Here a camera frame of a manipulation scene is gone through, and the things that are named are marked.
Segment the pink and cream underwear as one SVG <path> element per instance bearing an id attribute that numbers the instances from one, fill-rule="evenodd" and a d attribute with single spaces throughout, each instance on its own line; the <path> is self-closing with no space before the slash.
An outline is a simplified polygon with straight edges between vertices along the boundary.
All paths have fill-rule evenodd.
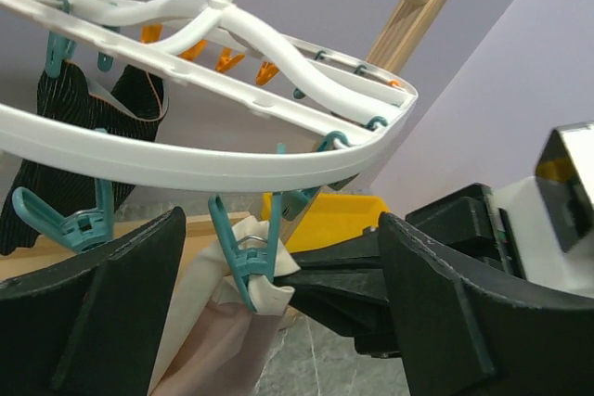
<path id="1" fill-rule="evenodd" d="M 219 242 L 184 260 L 177 278 L 150 395 L 249 395 L 295 292 L 254 276 L 243 303 Z"/>

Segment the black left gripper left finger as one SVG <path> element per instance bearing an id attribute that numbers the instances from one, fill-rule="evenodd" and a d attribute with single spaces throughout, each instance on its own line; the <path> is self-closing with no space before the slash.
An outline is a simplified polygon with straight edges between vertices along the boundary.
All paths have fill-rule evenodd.
<path id="1" fill-rule="evenodd" d="M 147 394 L 185 238 L 176 207 L 2 281 L 2 394 Z"/>

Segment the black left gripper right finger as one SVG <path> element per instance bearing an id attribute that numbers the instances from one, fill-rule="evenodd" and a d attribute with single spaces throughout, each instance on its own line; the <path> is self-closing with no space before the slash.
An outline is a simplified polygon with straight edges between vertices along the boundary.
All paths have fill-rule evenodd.
<path id="1" fill-rule="evenodd" d="M 394 330 L 413 395 L 589 395 L 593 301 L 503 273 L 380 217 Z"/>

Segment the teal clothes peg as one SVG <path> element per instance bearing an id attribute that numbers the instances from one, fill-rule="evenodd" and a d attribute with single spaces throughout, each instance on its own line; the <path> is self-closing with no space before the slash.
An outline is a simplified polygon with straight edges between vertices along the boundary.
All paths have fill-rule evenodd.
<path id="1" fill-rule="evenodd" d="M 248 290 L 252 281 L 251 276 L 264 276 L 268 281 L 274 280 L 281 220 L 281 195 L 281 192 L 272 193 L 267 236 L 249 234 L 240 240 L 236 240 L 221 197 L 214 195 L 208 199 L 208 210 L 227 265 L 240 296 L 246 306 L 253 311 L 256 307 Z"/>
<path id="2" fill-rule="evenodd" d="M 35 195 L 19 186 L 12 193 L 15 213 L 29 227 L 60 246 L 83 253 L 114 238 L 114 200 L 112 183 L 95 180 L 96 206 L 66 217 Z"/>

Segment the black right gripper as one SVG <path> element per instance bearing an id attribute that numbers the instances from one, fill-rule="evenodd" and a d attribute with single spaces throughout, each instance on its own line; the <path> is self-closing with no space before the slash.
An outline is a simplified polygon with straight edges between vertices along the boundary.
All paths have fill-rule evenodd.
<path id="1" fill-rule="evenodd" d="M 515 239 L 508 213 L 495 204 L 488 185 L 474 183 L 406 216 L 427 236 L 507 274 L 515 274 Z M 306 270 L 379 269 L 378 232 L 292 255 Z M 381 273 L 295 273 L 277 277 L 277 286 L 295 289 L 291 306 L 351 338 L 355 351 L 370 357 L 397 357 L 399 346 Z"/>

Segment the wooden hanger rack frame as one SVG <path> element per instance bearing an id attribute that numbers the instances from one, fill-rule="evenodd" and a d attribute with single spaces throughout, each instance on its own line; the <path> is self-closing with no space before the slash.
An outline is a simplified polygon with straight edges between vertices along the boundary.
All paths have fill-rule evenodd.
<path id="1" fill-rule="evenodd" d="M 182 86 L 199 87 L 251 113 L 309 133 L 334 131 L 331 151 L 289 155 L 182 148 L 175 169 L 209 192 L 281 192 L 329 185 L 363 172 L 400 132 L 418 92 L 397 72 L 447 0 L 398 0 L 368 58 L 360 60 L 278 32 L 235 0 L 1 0 L 3 9 Z M 277 68 L 309 105 L 182 59 L 202 40 Z"/>

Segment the black hanging underwear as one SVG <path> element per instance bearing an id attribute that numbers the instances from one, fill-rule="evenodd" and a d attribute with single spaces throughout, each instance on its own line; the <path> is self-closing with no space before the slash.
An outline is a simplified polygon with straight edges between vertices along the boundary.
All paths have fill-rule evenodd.
<path id="1" fill-rule="evenodd" d="M 132 66 L 108 92 L 66 61 L 42 73 L 36 113 L 1 107 L 1 147 L 24 159 L 1 213 L 2 254 L 41 235 L 13 209 L 19 186 L 66 217 L 96 206 L 96 179 L 111 181 L 114 206 L 124 200 L 120 184 L 184 186 L 174 167 L 182 148 L 154 141 L 167 113 L 164 92 L 159 76 Z"/>

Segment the white oval clip hanger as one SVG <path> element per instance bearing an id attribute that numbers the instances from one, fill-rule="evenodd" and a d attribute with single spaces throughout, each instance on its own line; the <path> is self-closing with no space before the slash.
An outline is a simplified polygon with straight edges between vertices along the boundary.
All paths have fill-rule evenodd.
<path id="1" fill-rule="evenodd" d="M 240 0 L 235 1 L 251 13 Z M 253 1 L 268 5 L 269 15 L 263 20 L 273 28 L 282 18 L 306 18 L 315 24 L 322 23 L 321 16 L 311 8 L 316 0 Z M 19 92 L 12 90 L 11 84 L 19 79 L 29 65 L 44 61 L 42 37 L 51 31 L 2 6 L 1 12 L 12 17 L 12 22 L 1 28 L 1 107 L 7 105 L 19 109 Z M 77 44 L 84 50 L 99 52 L 90 45 Z M 182 59 L 221 70 L 230 77 L 300 104 L 310 104 L 310 99 L 277 68 L 260 58 L 202 40 L 183 52 Z M 185 87 L 159 77 L 164 82 L 168 109 L 155 143 L 207 150 L 289 155 L 331 151 L 345 141 L 341 132 L 334 131 L 326 136 L 312 134 L 284 121 L 253 114 L 243 106 L 208 90 Z"/>

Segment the yellow plastic tray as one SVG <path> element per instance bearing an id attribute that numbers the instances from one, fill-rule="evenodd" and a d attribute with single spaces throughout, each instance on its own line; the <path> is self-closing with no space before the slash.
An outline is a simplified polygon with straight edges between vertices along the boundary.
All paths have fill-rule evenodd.
<path id="1" fill-rule="evenodd" d="M 296 253 L 361 236 L 366 228 L 378 225 L 381 213 L 389 211 L 380 197 L 321 193 L 285 246 Z"/>

